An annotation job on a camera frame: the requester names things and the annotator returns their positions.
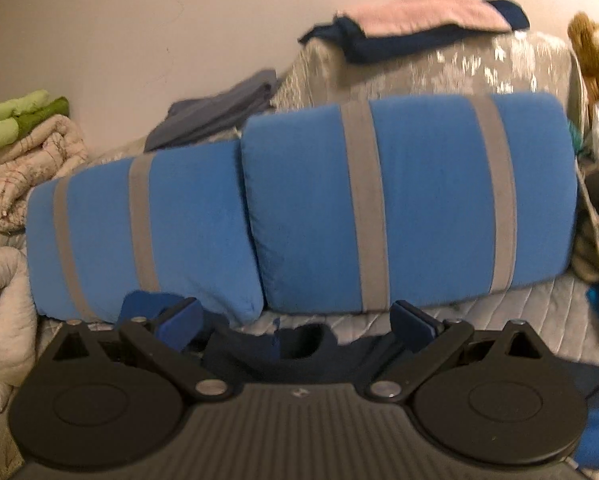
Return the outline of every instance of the pink towel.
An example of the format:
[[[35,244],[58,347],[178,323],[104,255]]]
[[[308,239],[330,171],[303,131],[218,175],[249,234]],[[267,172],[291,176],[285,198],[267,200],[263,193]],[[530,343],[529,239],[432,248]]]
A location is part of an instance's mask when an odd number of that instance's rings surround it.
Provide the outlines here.
[[[482,0],[391,0],[342,10],[367,37],[404,36],[454,23],[472,30],[510,32],[511,25]]]

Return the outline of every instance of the blue pillow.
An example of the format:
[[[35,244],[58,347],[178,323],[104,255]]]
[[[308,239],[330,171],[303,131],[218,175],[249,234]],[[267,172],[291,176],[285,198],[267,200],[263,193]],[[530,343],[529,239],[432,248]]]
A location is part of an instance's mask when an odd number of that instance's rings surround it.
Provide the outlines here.
[[[49,317],[115,322],[134,290],[198,298],[234,324],[257,319],[264,304],[238,140],[43,184],[26,233],[33,299]]]
[[[257,116],[242,161],[264,293],[279,312],[459,301],[547,280],[569,261],[575,162],[549,94],[399,96]]]

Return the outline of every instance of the beige wall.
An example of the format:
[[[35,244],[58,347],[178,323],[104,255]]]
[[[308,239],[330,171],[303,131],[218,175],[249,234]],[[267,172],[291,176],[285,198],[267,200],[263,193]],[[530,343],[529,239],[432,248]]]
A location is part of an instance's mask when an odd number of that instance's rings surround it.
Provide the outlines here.
[[[146,134],[178,98],[216,92],[361,0],[0,0],[0,100],[65,94],[94,151]],[[599,0],[517,0],[533,28],[565,37]]]

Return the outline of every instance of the stuffed animal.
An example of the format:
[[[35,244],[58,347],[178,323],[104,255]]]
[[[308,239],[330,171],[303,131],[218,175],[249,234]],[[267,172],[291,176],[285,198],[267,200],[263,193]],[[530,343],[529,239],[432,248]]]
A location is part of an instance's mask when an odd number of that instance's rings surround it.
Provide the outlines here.
[[[568,37],[580,62],[592,110],[599,100],[599,23],[593,22],[585,12],[578,12],[568,25]]]

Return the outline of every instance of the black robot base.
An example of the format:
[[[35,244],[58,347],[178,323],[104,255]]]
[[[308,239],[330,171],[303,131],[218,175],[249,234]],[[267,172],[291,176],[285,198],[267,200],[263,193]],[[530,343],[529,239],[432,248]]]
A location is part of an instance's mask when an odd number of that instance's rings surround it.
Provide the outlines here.
[[[17,480],[585,478],[585,400],[523,321],[476,332],[398,302],[418,351],[359,392],[231,386],[158,339],[163,319],[62,328],[10,410]]]

